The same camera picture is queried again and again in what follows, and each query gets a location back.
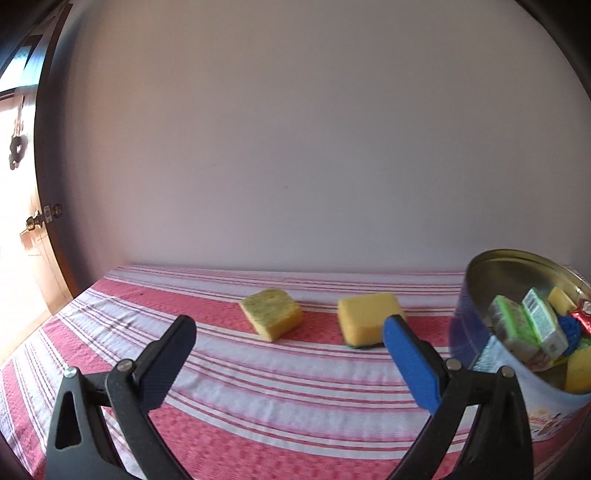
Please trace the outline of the green carton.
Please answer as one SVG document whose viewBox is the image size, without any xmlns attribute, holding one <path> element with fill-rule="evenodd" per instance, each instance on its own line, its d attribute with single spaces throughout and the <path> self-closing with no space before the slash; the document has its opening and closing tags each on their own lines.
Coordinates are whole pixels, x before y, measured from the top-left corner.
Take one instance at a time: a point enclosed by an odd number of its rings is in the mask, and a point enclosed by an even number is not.
<svg viewBox="0 0 591 480">
<path fill-rule="evenodd" d="M 540 346 L 522 306 L 506 296 L 497 295 L 488 311 L 496 337 L 518 360 L 529 362 Z"/>
<path fill-rule="evenodd" d="M 569 343 L 548 301 L 536 288 L 531 288 L 521 304 L 532 325 L 540 349 L 551 360 L 558 359 L 568 349 Z"/>
</svg>

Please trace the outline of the dark blue small object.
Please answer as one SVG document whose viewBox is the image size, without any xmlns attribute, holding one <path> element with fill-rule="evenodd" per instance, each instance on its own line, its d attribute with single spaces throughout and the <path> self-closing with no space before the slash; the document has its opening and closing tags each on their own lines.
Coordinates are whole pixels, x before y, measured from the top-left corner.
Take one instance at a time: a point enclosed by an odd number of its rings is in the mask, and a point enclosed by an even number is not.
<svg viewBox="0 0 591 480">
<path fill-rule="evenodd" d="M 568 342 L 563 356 L 568 357 L 578 348 L 580 343 L 582 336 L 581 323 L 572 316 L 558 316 L 557 320 Z"/>
</svg>

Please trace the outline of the yellow green sponge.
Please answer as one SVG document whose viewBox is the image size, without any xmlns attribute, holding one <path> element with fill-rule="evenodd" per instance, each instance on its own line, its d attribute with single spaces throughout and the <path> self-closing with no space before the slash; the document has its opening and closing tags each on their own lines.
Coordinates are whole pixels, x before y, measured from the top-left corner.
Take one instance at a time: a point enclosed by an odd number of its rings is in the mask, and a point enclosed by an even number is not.
<svg viewBox="0 0 591 480">
<path fill-rule="evenodd" d="M 559 316 L 569 316 L 577 308 L 573 300 L 557 286 L 551 290 L 547 300 Z"/>
</svg>

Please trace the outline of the red snack packet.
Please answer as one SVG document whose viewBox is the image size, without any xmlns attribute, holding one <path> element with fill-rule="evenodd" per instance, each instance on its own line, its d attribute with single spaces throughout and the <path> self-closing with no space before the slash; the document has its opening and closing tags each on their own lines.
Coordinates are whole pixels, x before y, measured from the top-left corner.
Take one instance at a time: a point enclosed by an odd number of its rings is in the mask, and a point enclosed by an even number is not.
<svg viewBox="0 0 591 480">
<path fill-rule="evenodd" d="M 591 336 L 591 301 L 582 299 L 577 307 L 570 313 L 581 325 L 581 333 L 586 337 Z"/>
</svg>

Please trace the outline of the wooden door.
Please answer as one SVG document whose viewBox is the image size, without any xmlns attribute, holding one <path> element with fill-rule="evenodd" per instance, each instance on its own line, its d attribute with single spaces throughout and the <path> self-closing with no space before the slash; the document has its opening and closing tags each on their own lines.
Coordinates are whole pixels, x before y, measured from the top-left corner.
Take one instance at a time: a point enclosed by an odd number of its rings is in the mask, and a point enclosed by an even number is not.
<svg viewBox="0 0 591 480">
<path fill-rule="evenodd" d="M 1 65 L 1 361 L 51 314 L 72 300 L 50 241 L 48 226 L 26 230 L 26 219 L 50 204 L 41 199 L 40 116 L 55 49 L 71 11 L 54 1 Z M 26 135 L 20 165 L 9 167 L 11 138 Z"/>
</svg>

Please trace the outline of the red white striped cloth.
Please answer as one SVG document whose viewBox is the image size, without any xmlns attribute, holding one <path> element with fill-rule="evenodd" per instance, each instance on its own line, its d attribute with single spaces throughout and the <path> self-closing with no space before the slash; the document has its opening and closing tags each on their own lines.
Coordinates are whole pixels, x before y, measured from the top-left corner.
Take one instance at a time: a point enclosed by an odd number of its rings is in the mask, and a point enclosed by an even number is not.
<svg viewBox="0 0 591 480">
<path fill-rule="evenodd" d="M 382 479 L 427 421 L 383 348 L 342 340 L 339 299 L 393 293 L 415 332 L 441 354 L 463 276 L 280 273 L 119 267 L 37 329 L 1 371 L 1 432 L 26 471 L 45 473 L 63 371 L 89 374 L 134 358 L 176 316 L 197 344 L 151 420 L 196 479 Z M 286 291 L 303 320 L 274 342 L 239 302 Z"/>
</svg>

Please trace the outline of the yellow sponge top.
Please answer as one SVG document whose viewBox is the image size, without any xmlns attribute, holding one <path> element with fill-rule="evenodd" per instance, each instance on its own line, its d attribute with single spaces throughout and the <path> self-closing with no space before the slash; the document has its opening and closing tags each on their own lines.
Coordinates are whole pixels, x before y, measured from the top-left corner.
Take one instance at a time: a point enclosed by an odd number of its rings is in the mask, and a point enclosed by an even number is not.
<svg viewBox="0 0 591 480">
<path fill-rule="evenodd" d="M 256 333 L 274 342 L 303 320 L 300 304 L 280 289 L 266 289 L 239 302 L 242 312 Z"/>
</svg>

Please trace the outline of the door knob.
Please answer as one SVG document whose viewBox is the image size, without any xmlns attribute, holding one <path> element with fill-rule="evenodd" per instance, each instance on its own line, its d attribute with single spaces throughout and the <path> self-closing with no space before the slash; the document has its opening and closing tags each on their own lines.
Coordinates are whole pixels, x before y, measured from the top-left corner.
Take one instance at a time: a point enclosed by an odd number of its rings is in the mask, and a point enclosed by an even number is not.
<svg viewBox="0 0 591 480">
<path fill-rule="evenodd" d="M 44 225 L 52 223 L 55 219 L 63 214 L 63 207 L 56 203 L 53 205 L 47 204 L 42 207 L 42 210 L 36 210 L 32 216 L 26 219 L 26 230 L 34 231 L 36 228 L 42 228 Z"/>
</svg>

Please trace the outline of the black hanging scrunchie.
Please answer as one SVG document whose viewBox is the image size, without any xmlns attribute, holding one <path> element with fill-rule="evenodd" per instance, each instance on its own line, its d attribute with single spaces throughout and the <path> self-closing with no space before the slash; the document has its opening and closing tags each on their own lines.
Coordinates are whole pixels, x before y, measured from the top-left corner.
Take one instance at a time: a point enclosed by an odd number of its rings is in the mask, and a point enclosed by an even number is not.
<svg viewBox="0 0 591 480">
<path fill-rule="evenodd" d="M 11 138 L 9 147 L 9 167 L 11 170 L 19 167 L 20 162 L 26 154 L 27 147 L 28 137 L 26 135 L 15 135 Z"/>
</svg>

